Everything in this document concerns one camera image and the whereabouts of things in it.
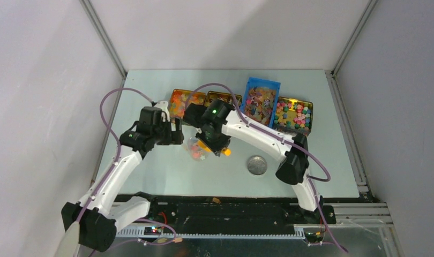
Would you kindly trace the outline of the clear plastic jar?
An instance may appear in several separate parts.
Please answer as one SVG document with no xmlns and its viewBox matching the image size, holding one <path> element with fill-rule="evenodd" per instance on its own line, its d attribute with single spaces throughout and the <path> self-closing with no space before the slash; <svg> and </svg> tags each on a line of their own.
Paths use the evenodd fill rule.
<svg viewBox="0 0 434 257">
<path fill-rule="evenodd" d="M 194 161 L 203 161 L 209 156 L 209 152 L 199 143 L 200 141 L 195 137 L 190 137 L 187 141 L 188 152 Z"/>
</svg>

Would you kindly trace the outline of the orange plastic scoop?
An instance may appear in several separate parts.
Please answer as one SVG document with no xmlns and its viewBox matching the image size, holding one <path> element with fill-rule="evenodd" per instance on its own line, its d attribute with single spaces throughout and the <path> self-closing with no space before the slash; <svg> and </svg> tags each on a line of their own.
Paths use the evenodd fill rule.
<svg viewBox="0 0 434 257">
<path fill-rule="evenodd" d="M 205 151 L 209 153 L 211 152 L 211 150 L 201 140 L 198 140 L 197 145 L 202 149 L 204 149 Z M 220 151 L 220 153 L 223 154 L 224 156 L 230 156 L 231 150 L 229 148 L 224 148 L 222 151 Z"/>
</svg>

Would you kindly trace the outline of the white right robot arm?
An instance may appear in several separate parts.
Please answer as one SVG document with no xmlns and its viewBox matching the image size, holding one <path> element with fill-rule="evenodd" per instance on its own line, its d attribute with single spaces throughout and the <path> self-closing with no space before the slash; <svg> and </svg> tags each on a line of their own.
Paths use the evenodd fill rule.
<svg viewBox="0 0 434 257">
<path fill-rule="evenodd" d="M 284 134 L 243 115 L 234 105 L 215 100 L 209 106 L 191 103 L 183 120 L 197 129 L 196 138 L 216 156 L 227 155 L 232 138 L 242 140 L 279 162 L 276 178 L 290 185 L 298 199 L 302 219 L 317 223 L 323 216 L 320 196 L 310 178 L 307 139 Z"/>
</svg>

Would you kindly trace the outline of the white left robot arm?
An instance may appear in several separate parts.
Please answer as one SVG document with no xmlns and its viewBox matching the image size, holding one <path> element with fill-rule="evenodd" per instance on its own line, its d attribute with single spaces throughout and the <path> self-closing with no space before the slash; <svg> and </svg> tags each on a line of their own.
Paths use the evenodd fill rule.
<svg viewBox="0 0 434 257">
<path fill-rule="evenodd" d="M 56 256 L 72 256 L 79 245 L 104 252 L 116 235 L 132 222 L 143 219 L 153 223 L 159 208 L 151 203 L 152 196 L 136 194 L 114 207 L 115 199 L 125 181 L 154 146 L 183 143 L 181 121 L 171 126 L 168 102 L 160 101 L 141 109 L 139 119 L 117 138 L 117 152 L 108 171 L 101 176 L 77 203 L 67 202 L 62 211 L 65 235 Z"/>
</svg>

